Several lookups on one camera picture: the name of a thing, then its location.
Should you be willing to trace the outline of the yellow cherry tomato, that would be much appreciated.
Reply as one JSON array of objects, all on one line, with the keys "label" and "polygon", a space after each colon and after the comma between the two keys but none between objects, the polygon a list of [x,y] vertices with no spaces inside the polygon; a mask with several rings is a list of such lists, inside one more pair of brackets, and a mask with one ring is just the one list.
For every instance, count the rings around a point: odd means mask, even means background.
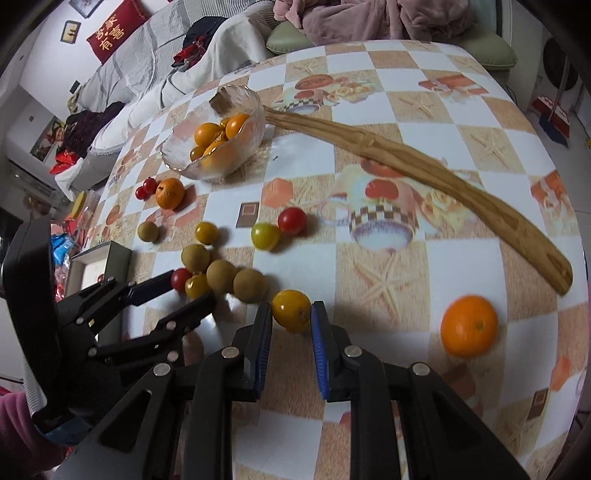
[{"label": "yellow cherry tomato", "polygon": [[297,290],[283,290],[273,297],[273,318],[290,333],[308,331],[311,322],[311,301]]}]

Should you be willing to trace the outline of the brown longan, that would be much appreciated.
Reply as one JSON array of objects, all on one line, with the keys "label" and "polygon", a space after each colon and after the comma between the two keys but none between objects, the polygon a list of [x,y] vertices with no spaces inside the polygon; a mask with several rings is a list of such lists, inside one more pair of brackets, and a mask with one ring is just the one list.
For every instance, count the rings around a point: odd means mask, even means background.
[{"label": "brown longan", "polygon": [[266,295],[266,276],[256,269],[239,270],[232,284],[233,295],[246,304],[255,304]]}]

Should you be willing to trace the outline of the green sofa cushion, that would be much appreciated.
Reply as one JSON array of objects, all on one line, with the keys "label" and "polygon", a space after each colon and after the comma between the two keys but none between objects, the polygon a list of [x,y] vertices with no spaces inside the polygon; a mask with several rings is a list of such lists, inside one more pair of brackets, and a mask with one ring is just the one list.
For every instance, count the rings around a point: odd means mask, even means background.
[{"label": "green sofa cushion", "polygon": [[[273,55],[290,54],[312,47],[315,47],[315,44],[288,22],[280,23],[266,40],[266,48]],[[501,84],[507,83],[511,70],[518,62],[512,47],[481,24],[475,24],[460,36],[441,42],[380,40],[370,41],[370,47],[443,53],[454,57],[470,54],[480,64],[480,67],[473,67],[475,72],[486,70]]]}]

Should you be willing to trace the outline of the glass fruit bowl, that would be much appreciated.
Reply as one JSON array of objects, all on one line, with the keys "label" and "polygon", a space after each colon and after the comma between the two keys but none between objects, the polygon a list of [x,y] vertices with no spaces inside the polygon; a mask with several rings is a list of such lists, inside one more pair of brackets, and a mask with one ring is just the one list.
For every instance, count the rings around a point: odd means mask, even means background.
[{"label": "glass fruit bowl", "polygon": [[163,163],[193,180],[218,180],[235,172],[259,149],[266,130],[255,91],[229,85],[192,109],[158,147]]}]

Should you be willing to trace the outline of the pink blanket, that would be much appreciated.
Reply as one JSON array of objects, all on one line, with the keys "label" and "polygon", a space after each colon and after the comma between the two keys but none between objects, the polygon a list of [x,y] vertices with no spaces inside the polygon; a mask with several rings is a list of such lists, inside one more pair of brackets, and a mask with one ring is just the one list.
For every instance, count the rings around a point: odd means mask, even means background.
[{"label": "pink blanket", "polygon": [[432,41],[474,23],[466,0],[276,1],[273,15],[317,46],[368,40]]}]

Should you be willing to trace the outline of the white tray green rim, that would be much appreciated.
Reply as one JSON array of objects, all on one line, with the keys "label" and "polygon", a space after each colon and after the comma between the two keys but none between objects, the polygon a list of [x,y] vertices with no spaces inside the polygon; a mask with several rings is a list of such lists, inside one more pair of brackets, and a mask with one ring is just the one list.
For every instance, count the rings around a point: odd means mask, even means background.
[{"label": "white tray green rim", "polygon": [[125,282],[130,258],[131,251],[114,241],[104,242],[76,254],[70,259],[65,298],[111,277]]}]

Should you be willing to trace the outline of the red cherry tomato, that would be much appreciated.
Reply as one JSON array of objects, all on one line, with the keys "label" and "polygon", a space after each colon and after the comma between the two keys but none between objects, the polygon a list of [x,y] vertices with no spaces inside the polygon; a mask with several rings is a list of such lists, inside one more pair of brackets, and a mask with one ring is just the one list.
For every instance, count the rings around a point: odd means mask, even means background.
[{"label": "red cherry tomato", "polygon": [[171,275],[171,286],[180,294],[185,292],[186,282],[193,276],[193,274],[186,268],[178,268]]}]

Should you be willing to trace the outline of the red embroidered pillow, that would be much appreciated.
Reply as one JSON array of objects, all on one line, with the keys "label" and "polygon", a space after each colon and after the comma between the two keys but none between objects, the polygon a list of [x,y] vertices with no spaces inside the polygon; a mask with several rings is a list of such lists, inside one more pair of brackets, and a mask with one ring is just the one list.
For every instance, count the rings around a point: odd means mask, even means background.
[{"label": "red embroidered pillow", "polygon": [[98,61],[104,64],[149,18],[150,13],[140,1],[122,1],[86,41]]}]

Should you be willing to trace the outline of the red broom and dustpan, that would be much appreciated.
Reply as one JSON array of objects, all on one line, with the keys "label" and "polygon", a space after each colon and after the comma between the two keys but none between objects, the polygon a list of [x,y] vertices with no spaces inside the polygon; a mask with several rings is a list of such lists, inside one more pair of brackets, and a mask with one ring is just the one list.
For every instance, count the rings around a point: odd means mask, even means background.
[{"label": "red broom and dustpan", "polygon": [[568,146],[567,137],[559,130],[557,124],[553,121],[553,118],[556,115],[556,111],[558,110],[560,101],[566,89],[570,65],[571,62],[569,57],[565,56],[561,80],[556,96],[554,100],[551,102],[550,110],[546,113],[540,113],[539,119],[539,125],[541,126],[542,130],[546,133],[546,135],[549,137],[549,139],[564,147]]}]

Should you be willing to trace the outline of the white washing machine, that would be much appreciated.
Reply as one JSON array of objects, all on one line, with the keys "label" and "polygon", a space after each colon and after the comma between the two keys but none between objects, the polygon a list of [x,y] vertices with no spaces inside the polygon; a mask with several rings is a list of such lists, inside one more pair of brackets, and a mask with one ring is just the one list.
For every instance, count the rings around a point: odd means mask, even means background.
[{"label": "white washing machine", "polygon": [[[538,96],[547,96],[551,100],[556,97],[561,85],[566,58],[566,53],[555,37],[546,28],[543,28],[541,57],[530,96],[531,102]],[[570,62],[565,89],[560,99],[560,106],[563,110],[570,112],[575,108],[582,86],[582,79],[574,63]]]}]

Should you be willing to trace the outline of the large orange tangerine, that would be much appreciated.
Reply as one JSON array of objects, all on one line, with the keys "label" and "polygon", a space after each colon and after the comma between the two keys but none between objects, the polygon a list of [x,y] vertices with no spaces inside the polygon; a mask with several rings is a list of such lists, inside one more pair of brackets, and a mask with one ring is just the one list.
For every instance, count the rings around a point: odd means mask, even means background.
[{"label": "large orange tangerine", "polygon": [[486,354],[494,345],[499,319],[494,306],[482,296],[467,295],[446,310],[440,336],[448,354],[474,358]]}]

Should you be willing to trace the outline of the long wooden stick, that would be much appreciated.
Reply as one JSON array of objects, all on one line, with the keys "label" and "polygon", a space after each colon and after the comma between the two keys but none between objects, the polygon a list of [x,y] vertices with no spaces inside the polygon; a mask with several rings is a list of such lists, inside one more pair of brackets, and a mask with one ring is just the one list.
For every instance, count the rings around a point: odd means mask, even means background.
[{"label": "long wooden stick", "polygon": [[564,296],[570,290],[572,266],[546,235],[509,204],[469,184],[434,158],[361,128],[267,106],[263,110],[266,121],[274,126],[329,142],[453,197],[521,255],[557,294]]}]

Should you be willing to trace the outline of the small orange tangerine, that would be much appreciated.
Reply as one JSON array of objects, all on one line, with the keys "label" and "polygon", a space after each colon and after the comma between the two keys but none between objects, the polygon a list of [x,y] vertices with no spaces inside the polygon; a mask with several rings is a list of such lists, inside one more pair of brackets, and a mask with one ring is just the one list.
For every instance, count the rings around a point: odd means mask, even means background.
[{"label": "small orange tangerine", "polygon": [[166,178],[161,180],[155,192],[157,205],[164,210],[176,209],[184,198],[183,183],[176,178]]}]

